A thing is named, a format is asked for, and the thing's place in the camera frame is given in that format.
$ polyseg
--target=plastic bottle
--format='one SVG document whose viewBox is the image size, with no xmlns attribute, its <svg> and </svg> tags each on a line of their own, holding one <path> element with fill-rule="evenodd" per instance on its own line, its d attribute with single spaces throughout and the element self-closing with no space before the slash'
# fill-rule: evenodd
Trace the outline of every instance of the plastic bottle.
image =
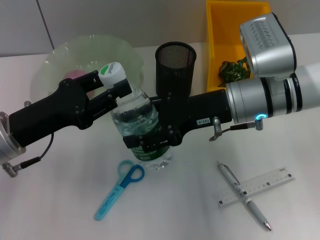
<svg viewBox="0 0 320 240">
<path fill-rule="evenodd" d="M 125 70 L 118 62 L 104 66 L 99 72 L 99 78 L 105 88 L 109 89 L 115 83 L 127 78 Z M 118 107 L 111 111 L 112 120 L 121 135 L 143 135 L 160 131 L 158 112 L 149 97 L 141 89 L 130 85 L 132 93 L 117 98 Z M 134 156 L 140 160 L 143 167 L 157 170 L 171 162 L 172 147 L 166 146 L 152 152 L 144 152 L 141 147 L 131 149 Z"/>
</svg>

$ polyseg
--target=yellow container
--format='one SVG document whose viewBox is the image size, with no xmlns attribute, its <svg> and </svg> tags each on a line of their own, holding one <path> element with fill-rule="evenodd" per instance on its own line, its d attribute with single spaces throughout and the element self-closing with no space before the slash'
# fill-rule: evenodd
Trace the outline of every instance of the yellow container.
<svg viewBox="0 0 320 240">
<path fill-rule="evenodd" d="M 246 54 L 240 40 L 240 25 L 255 17 L 270 13 L 269 3 L 256 1 L 206 1 L 208 82 L 207 92 L 218 87 L 223 61 L 237 62 Z"/>
</svg>

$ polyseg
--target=white ruler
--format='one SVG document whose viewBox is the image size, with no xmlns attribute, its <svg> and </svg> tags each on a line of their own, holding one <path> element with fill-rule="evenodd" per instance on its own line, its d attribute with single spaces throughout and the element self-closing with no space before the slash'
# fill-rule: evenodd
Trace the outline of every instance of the white ruler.
<svg viewBox="0 0 320 240">
<path fill-rule="evenodd" d="M 268 189 L 288 183 L 295 180 L 286 167 L 278 168 L 277 170 L 268 172 L 261 176 L 257 176 L 248 181 L 242 182 L 240 187 L 243 192 L 246 192 L 248 197 L 262 193 Z M 238 202 L 240 198 L 231 187 L 214 194 L 216 201 L 221 208 L 224 208 L 232 203 Z"/>
</svg>

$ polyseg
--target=pen clip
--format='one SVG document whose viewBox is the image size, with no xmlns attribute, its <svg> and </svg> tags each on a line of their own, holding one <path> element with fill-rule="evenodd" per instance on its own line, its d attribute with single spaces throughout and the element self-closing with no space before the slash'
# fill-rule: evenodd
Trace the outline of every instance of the pen clip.
<svg viewBox="0 0 320 240">
<path fill-rule="evenodd" d="M 234 175 L 234 173 L 230 170 L 230 168 L 227 165 L 222 166 L 224 168 L 224 170 L 236 181 L 235 184 L 240 184 L 239 180 L 236 178 L 236 176 Z"/>
</svg>

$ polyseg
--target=scissors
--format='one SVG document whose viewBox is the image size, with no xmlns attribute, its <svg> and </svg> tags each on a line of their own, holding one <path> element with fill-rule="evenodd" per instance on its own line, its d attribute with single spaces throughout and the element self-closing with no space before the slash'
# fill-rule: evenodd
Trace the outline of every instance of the scissors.
<svg viewBox="0 0 320 240">
<path fill-rule="evenodd" d="M 129 165 L 129 170 L 126 172 L 122 172 L 121 168 L 124 165 Z M 142 174 L 139 178 L 131 178 L 132 174 L 136 169 L 140 169 Z M 129 183 L 133 182 L 139 182 L 142 180 L 145 176 L 145 170 L 140 165 L 135 165 L 133 161 L 131 160 L 123 160 L 120 162 L 118 166 L 118 174 L 119 179 L 116 182 L 115 186 L 113 187 L 112 191 L 109 193 L 109 195 L 105 198 L 101 206 L 99 207 L 98 211 L 95 214 L 95 220 L 100 221 L 102 220 L 105 215 L 108 213 L 108 211 L 111 209 L 111 207 L 115 204 L 117 199 L 121 196 L 125 188 L 128 186 Z"/>
</svg>

